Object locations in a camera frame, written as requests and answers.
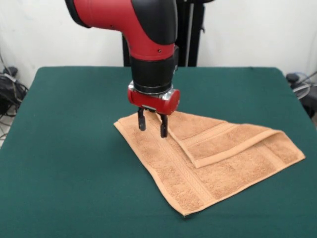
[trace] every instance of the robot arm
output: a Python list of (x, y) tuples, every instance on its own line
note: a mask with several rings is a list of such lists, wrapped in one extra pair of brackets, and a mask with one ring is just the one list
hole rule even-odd
[(73, 20), (87, 28), (122, 32), (129, 46), (132, 82), (128, 99), (139, 107), (139, 128), (145, 130), (143, 110), (161, 115), (161, 136), (167, 136), (167, 115), (178, 107), (173, 89), (177, 69), (177, 7), (175, 0), (65, 0)]

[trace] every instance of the white wall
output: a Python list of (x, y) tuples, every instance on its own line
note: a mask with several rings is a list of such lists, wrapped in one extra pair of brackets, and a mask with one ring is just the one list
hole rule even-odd
[[(205, 28), (199, 66), (317, 69), (317, 0), (216, 0)], [(64, 0), (0, 0), (0, 47), (27, 85), (41, 66), (123, 65), (121, 34), (76, 25)]]

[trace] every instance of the green tablecloth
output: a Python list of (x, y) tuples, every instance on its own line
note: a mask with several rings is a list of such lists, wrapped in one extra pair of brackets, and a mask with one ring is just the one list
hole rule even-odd
[(181, 68), (182, 112), (284, 130), (306, 160), (183, 218), (113, 123), (129, 68), (41, 68), (0, 150), (1, 238), (317, 237), (317, 133), (275, 68)]

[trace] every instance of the towel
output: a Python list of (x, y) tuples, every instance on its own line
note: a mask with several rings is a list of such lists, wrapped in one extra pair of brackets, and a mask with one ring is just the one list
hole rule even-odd
[(297, 163), (305, 155), (280, 130), (234, 124), (181, 112), (169, 116), (168, 138), (161, 121), (146, 112), (114, 126), (153, 177), (167, 202), (183, 216), (202, 211)]

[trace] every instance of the black stand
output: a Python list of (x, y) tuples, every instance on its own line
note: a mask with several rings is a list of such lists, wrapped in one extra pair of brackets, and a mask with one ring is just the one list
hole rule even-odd
[[(204, 3), (213, 0), (177, 0), (179, 67), (196, 67), (201, 31), (204, 24)], [(123, 63), (130, 67), (130, 56), (127, 42), (122, 37)]]

